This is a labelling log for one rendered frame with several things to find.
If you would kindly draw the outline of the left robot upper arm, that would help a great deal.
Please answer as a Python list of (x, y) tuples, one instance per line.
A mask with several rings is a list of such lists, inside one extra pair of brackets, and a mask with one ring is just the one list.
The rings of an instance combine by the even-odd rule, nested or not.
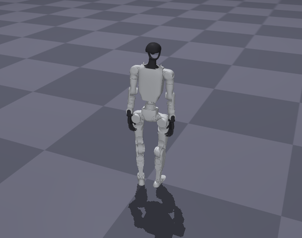
[(138, 81), (138, 70), (140, 65), (134, 65), (130, 69), (130, 95), (136, 95), (138, 92), (137, 81)]

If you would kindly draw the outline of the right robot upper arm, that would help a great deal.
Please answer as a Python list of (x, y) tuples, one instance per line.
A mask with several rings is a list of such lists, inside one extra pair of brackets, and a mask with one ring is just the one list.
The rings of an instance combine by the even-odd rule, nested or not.
[(166, 93), (165, 98), (172, 100), (174, 90), (174, 72), (170, 69), (163, 69), (163, 77), (166, 79)]

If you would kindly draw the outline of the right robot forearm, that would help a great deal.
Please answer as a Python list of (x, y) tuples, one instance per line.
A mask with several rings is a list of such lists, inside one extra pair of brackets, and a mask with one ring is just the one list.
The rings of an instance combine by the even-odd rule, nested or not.
[(173, 93), (172, 100), (167, 101), (167, 105), (168, 105), (168, 119), (171, 120), (171, 116), (175, 116), (175, 93)]

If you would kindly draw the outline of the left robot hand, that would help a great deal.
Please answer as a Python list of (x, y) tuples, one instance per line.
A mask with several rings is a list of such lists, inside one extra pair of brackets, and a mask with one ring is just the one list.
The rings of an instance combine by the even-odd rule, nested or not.
[(133, 114), (131, 114), (130, 110), (127, 110), (127, 116), (128, 116), (127, 121), (128, 121), (128, 127), (129, 127), (129, 129), (132, 130), (132, 131), (136, 131), (135, 130), (136, 128), (133, 127), (133, 124), (136, 125), (136, 123), (134, 123), (132, 121), (132, 119), (131, 119), (131, 116), (133, 116)]

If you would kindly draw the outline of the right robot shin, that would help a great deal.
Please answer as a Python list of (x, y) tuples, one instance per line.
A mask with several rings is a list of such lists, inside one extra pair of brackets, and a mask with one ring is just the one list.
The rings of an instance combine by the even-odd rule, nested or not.
[(155, 157), (156, 181), (161, 181), (162, 169), (165, 164), (166, 150), (163, 148), (160, 152), (160, 158)]

